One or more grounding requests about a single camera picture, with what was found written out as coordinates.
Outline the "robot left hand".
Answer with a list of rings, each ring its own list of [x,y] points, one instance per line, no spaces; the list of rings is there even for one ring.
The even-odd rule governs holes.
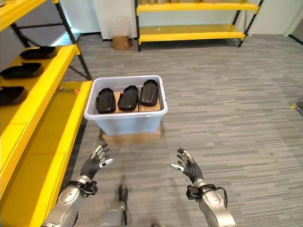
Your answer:
[[[100,169],[111,164],[113,159],[109,157],[109,150],[110,148],[106,142],[98,145],[95,151],[85,160],[80,170],[80,175],[92,180]]]

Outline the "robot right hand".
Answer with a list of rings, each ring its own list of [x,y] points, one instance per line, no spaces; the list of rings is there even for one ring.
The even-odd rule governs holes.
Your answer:
[[[192,183],[204,178],[201,168],[188,151],[184,148],[179,148],[177,150],[177,157],[179,158],[178,163],[170,164],[172,169],[182,172]]]

